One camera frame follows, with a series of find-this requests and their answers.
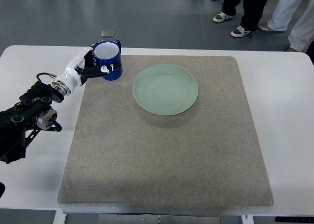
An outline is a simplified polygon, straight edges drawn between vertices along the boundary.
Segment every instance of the table leg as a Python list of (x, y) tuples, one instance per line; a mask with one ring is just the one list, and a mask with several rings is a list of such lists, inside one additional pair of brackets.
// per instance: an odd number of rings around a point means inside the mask
[(55, 212), (53, 224), (65, 224), (67, 215), (62, 212), (62, 209), (57, 209)]
[(242, 215), (242, 224), (254, 224), (253, 216), (251, 215)]

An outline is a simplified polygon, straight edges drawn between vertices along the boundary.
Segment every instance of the white table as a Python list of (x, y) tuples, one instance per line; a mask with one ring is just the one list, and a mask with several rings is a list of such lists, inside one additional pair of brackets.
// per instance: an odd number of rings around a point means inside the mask
[[(81, 47), (10, 46), (0, 58), (0, 110), (19, 101), (39, 72), (59, 75)], [(314, 66), (304, 53), (123, 48), (124, 55), (233, 56), (243, 85), (273, 192), (274, 205), (234, 215), (314, 216)], [(42, 78), (45, 83), (52, 79)], [(57, 210), (59, 186), (71, 146), (84, 86), (52, 107), (61, 132), (40, 132), (26, 159), (0, 163), (6, 185), (0, 208)]]

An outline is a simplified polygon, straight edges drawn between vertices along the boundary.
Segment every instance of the robotic hand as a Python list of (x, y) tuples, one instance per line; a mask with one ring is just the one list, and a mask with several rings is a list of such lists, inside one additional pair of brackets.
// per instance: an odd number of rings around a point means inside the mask
[[(92, 55), (93, 46), (83, 50), (67, 65), (66, 71), (55, 76), (39, 73), (38, 81), (20, 96), (20, 102), (12, 108), (0, 112), (0, 160), (7, 164), (26, 156), (26, 148), (41, 130), (62, 130), (56, 121), (57, 112), (50, 106), (52, 101), (61, 103), (64, 96), (70, 95), (88, 78), (105, 76), (121, 66), (115, 63), (97, 66)], [(52, 85), (43, 83), (39, 76), (54, 78)]]

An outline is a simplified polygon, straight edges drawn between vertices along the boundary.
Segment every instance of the green plate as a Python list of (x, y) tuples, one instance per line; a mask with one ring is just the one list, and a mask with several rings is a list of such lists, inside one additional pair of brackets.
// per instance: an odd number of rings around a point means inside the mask
[(133, 94), (137, 103), (151, 113), (176, 115), (196, 101), (198, 85), (193, 75), (179, 66), (156, 65), (137, 76)]

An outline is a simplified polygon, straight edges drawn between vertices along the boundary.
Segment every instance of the white pants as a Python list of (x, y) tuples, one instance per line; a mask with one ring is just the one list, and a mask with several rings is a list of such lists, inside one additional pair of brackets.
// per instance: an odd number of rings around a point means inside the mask
[[(279, 0), (273, 11), (272, 19), (267, 22), (269, 28), (277, 31), (286, 31), (293, 13), (302, 0)], [(288, 39), (290, 47), (302, 51), (310, 42), (314, 34), (314, 0), (309, 5), (298, 22), (292, 28)]]

